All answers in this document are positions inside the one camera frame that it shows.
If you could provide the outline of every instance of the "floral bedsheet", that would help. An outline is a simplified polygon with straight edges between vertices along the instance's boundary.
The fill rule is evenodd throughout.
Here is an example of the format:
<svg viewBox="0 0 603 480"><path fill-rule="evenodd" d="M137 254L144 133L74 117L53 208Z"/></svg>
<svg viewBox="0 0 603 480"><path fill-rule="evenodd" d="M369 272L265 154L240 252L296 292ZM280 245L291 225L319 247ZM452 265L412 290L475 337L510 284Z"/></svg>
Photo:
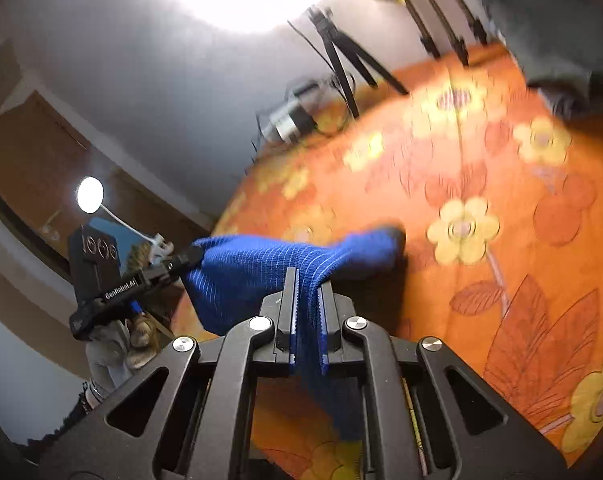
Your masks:
<svg viewBox="0 0 603 480"><path fill-rule="evenodd" d="M603 425L603 117L562 124L500 46L473 57L402 70L411 96L382 89L345 133L260 161L215 234L328 244L401 221L386 329L443 338L572 463ZM360 444L294 381L260 383L252 439L295 478L357 477Z"/></svg>

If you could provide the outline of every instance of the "tripod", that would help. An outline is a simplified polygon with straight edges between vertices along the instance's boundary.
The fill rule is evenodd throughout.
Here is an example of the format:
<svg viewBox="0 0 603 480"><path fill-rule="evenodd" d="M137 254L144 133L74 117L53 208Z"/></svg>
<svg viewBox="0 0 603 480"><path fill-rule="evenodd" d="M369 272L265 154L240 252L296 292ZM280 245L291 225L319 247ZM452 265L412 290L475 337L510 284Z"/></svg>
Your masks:
<svg viewBox="0 0 603 480"><path fill-rule="evenodd" d="M378 72L379 75L381 75L397 92L402 95L408 95L408 90L406 90L404 86L379 63L379 61L374 59L374 57L366 52L360 44L355 42L355 40L339 30L326 14L316 7L310 7L307 12L310 21L315 25L321 40L324 42L324 48L326 49L328 59L330 60L337 80L339 81L339 86L341 86L342 91L344 92L344 98L348 109L355 119L359 117L357 102L355 102L353 91L348 84L344 67L341 64L341 60L335 49L336 47L344 54L344 56L346 56L355 67L355 70L361 74L372 88L377 88L377 81L375 81L363 62L361 62L362 59Z"/></svg>

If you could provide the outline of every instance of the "gray cloth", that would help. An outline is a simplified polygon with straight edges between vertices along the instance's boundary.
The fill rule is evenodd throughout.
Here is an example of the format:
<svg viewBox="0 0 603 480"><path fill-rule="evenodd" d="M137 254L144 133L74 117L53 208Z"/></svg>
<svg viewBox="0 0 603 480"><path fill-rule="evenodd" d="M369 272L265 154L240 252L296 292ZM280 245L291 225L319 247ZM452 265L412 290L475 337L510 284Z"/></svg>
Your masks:
<svg viewBox="0 0 603 480"><path fill-rule="evenodd" d="M561 118L603 111L602 0L485 0L531 88Z"/></svg>

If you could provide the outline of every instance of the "blue garment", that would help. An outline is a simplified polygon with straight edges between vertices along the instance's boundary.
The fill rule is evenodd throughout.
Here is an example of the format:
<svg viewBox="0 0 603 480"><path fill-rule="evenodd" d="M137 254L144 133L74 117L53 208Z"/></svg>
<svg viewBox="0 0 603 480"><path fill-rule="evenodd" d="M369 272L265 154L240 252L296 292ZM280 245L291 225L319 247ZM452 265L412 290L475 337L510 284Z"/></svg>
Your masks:
<svg viewBox="0 0 603 480"><path fill-rule="evenodd" d="M298 373L333 415L342 438L358 438L361 428L353 422L361 417L353 416L360 412L354 381L320 375L317 290L336 272L341 278L363 279L392 269L404 249L396 234L382 228L324 248L245 235L204 238L197 244L204 248L204 258L182 281L204 328L219 335L256 316L264 297L283 289L288 267L299 270Z"/></svg>

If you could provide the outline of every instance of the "orange floral fabric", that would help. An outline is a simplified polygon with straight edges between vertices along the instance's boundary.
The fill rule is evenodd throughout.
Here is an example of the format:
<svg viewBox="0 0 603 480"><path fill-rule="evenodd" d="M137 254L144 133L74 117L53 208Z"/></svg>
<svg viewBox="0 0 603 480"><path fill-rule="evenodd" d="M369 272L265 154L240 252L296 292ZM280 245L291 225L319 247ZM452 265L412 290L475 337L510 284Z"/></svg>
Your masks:
<svg viewBox="0 0 603 480"><path fill-rule="evenodd" d="M342 134L259 162L214 233L329 244L401 221L386 329L443 338L572 463L603 425L603 116L562 124L500 46L473 56L400 71L410 96L382 88ZM260 384L252 438L295 478L357 476L358 443L290 382Z"/></svg>

